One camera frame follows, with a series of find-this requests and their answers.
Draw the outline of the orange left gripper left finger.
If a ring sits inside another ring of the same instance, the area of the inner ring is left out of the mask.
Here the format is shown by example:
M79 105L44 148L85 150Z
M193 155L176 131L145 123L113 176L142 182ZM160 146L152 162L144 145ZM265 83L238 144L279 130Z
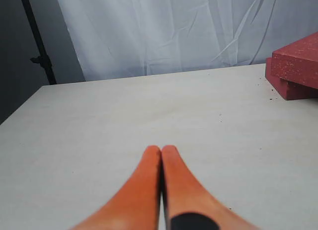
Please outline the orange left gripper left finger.
M157 230L160 210L161 151L148 146L126 183L74 230Z

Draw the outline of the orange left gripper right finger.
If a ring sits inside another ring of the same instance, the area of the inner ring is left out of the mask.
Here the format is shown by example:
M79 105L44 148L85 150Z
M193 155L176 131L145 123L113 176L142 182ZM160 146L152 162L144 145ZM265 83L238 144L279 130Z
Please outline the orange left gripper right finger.
M213 197L188 169L177 148L161 150L167 230L257 230Z

